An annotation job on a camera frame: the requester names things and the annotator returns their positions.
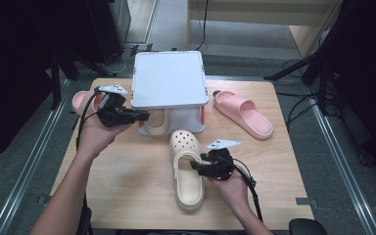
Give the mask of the pink slide sandal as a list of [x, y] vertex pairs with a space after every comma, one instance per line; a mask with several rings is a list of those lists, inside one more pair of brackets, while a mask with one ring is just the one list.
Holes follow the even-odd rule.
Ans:
[[212, 95], [213, 105], [250, 135], [259, 140], [267, 139], [272, 135], [272, 124], [257, 110], [252, 100], [230, 91], [217, 90]]
[[71, 105], [76, 114], [81, 116], [87, 103], [90, 103], [86, 111], [88, 116], [95, 114], [98, 111], [98, 107], [101, 104], [105, 94], [97, 94], [95, 97], [93, 97], [93, 94], [93, 91], [79, 91], [73, 96]]

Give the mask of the person's left hand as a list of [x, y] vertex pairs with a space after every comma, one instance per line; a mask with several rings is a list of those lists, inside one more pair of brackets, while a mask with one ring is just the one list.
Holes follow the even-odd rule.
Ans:
[[93, 161], [129, 127], [130, 124], [106, 127], [97, 117], [90, 117], [82, 126], [76, 156], [81, 160]]

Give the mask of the beige wooden platform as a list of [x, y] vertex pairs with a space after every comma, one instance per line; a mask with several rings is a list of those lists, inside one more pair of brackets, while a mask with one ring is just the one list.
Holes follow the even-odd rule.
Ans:
[[287, 25], [303, 58], [338, 16], [344, 0], [188, 0], [189, 20]]

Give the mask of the person's right hand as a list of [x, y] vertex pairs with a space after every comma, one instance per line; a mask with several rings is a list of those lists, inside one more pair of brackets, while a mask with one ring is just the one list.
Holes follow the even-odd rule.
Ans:
[[225, 204], [238, 218], [255, 216], [249, 205], [247, 185], [237, 170], [227, 180], [209, 177], [208, 181], [219, 191]]

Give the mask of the black bracket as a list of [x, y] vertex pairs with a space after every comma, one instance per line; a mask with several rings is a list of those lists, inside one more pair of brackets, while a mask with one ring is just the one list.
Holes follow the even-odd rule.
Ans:
[[135, 56], [139, 52], [151, 52], [152, 51], [153, 44], [147, 44], [144, 48], [140, 49], [138, 45], [134, 45], [131, 48], [130, 55]]

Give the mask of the black metal stand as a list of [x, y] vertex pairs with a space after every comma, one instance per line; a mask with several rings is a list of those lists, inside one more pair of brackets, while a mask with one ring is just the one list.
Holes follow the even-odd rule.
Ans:
[[52, 110], [55, 110], [61, 103], [62, 93], [61, 93], [61, 77], [60, 71], [64, 73], [67, 79], [78, 79], [79, 72], [76, 68], [75, 62], [80, 62], [89, 69], [99, 73], [104, 76], [112, 76], [111, 72], [106, 69], [102, 69], [95, 63], [85, 60], [83, 57], [79, 56], [72, 50], [56, 50], [50, 57], [50, 72], [51, 72], [51, 84], [52, 84], [52, 94], [53, 94], [53, 104]]

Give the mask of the metal floor rail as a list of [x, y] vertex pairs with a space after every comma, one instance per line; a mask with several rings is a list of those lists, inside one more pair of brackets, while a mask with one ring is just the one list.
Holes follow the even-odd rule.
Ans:
[[320, 109], [317, 107], [319, 104], [317, 100], [309, 97], [309, 102], [313, 105], [312, 109], [315, 118], [330, 149], [337, 170], [340, 172], [365, 235], [376, 235], [376, 219], [373, 211], [347, 162], [346, 155], [339, 144], [327, 116], [321, 113]]
[[61, 101], [53, 110], [48, 110], [48, 112], [44, 114], [44, 122], [42, 124], [36, 125], [39, 133], [33, 141], [33, 146], [28, 150], [22, 169], [15, 177], [14, 185], [0, 209], [0, 235], [5, 235], [8, 232], [20, 204], [22, 203], [33, 174], [36, 172], [43, 153], [54, 133], [57, 122], [66, 106], [67, 95], [71, 92], [74, 81], [65, 79], [60, 85], [62, 95]]

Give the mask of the black tripod stand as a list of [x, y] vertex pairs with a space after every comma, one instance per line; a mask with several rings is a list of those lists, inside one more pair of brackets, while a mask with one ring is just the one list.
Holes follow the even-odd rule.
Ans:
[[302, 83], [305, 85], [311, 85], [317, 78], [319, 78], [317, 107], [321, 113], [326, 115], [327, 83], [329, 75], [331, 74], [330, 63], [338, 50], [338, 45], [346, 34], [348, 22], [351, 19], [357, 4], [358, 0], [343, 1], [336, 22], [314, 53], [309, 55], [306, 59], [302, 59], [278, 73], [265, 76], [263, 79], [271, 81], [279, 80], [293, 71], [298, 71], [299, 69], [306, 67], [302, 76]]

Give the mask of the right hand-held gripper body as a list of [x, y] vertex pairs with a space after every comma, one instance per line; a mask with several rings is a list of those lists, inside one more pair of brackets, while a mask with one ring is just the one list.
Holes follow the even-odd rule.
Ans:
[[239, 146], [239, 140], [226, 140], [217, 138], [207, 146], [208, 154], [213, 155], [215, 160], [210, 162], [210, 176], [218, 180], [226, 180], [231, 176], [234, 170], [234, 163], [228, 149], [230, 147]]

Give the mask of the black cabinet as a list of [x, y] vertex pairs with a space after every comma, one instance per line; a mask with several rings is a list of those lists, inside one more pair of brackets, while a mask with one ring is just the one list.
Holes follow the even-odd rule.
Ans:
[[127, 0], [87, 0], [100, 54], [98, 61], [112, 62], [124, 52], [131, 16]]

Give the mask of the white two-tier shoe rack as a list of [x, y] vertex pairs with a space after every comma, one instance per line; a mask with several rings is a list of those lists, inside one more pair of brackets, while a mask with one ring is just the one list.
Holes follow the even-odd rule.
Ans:
[[[209, 94], [198, 51], [145, 52], [135, 57], [131, 100], [135, 109], [168, 109], [170, 134], [176, 129], [201, 133]], [[149, 135], [140, 123], [139, 133]]]

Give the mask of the cream clog shoe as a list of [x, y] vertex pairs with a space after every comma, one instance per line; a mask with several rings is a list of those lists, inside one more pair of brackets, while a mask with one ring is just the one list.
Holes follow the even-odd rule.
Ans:
[[203, 177], [191, 166], [202, 162], [200, 143], [193, 133], [175, 130], [169, 138], [169, 154], [176, 203], [184, 211], [196, 211], [205, 195]]
[[163, 135], [169, 129], [168, 109], [155, 109], [149, 111], [149, 118], [143, 126], [149, 135]]

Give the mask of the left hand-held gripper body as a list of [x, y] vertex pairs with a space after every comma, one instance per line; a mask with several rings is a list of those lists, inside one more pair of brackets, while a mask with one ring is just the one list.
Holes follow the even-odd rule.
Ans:
[[97, 111], [100, 122], [106, 127], [135, 122], [135, 113], [123, 105], [127, 91], [120, 84], [99, 86], [97, 90], [104, 94]]

